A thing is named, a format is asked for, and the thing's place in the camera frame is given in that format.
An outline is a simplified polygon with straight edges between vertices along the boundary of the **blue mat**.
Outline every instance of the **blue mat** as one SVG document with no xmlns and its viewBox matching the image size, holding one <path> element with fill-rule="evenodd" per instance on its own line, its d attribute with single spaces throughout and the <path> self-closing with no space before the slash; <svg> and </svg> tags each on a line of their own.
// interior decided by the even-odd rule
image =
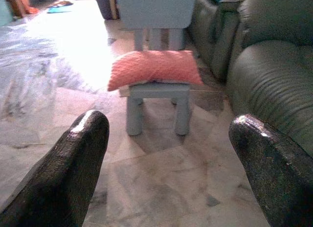
<svg viewBox="0 0 313 227">
<path fill-rule="evenodd" d="M 62 7 L 49 8 L 47 13 L 65 13 L 65 12 L 71 12 L 71 11 L 72 11 L 71 6 L 62 6 Z"/>
</svg>

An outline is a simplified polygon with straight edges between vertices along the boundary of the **marble floor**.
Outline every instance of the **marble floor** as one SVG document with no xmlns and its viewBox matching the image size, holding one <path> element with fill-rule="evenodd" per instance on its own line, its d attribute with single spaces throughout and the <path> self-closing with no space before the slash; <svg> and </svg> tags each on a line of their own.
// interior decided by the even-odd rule
<svg viewBox="0 0 313 227">
<path fill-rule="evenodd" d="M 228 139 L 224 85 L 200 58 L 190 133 L 174 133 L 169 100 L 147 99 L 143 133 L 126 134 L 126 99 L 106 88 L 133 38 L 95 0 L 0 27 L 0 205 L 76 117 L 97 109 L 110 138 L 84 227 L 268 227 Z M 197 57 L 190 40 L 186 49 Z"/>
</svg>

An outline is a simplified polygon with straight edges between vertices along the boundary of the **tiled floor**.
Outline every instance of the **tiled floor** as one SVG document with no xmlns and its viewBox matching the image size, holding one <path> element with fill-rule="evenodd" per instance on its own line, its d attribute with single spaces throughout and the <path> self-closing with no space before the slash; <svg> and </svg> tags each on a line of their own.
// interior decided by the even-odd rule
<svg viewBox="0 0 313 227">
<path fill-rule="evenodd" d="M 145 100 L 143 133 L 126 134 L 126 99 L 106 86 L 113 59 L 133 48 L 133 33 L 104 22 L 94 0 L 0 27 L 0 204 L 77 116 L 97 109 L 110 138 L 84 227 L 268 227 L 228 139 L 224 86 L 200 59 L 206 85 L 192 87 L 190 134 L 174 133 L 164 99 Z"/>
</svg>

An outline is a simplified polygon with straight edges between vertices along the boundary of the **pink cushion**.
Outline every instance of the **pink cushion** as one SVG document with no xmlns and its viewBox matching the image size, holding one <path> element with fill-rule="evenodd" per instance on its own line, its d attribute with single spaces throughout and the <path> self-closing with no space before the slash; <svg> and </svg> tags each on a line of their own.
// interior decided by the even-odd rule
<svg viewBox="0 0 313 227">
<path fill-rule="evenodd" d="M 113 63 L 108 91 L 158 80 L 203 85 L 192 51 L 133 51 Z"/>
</svg>

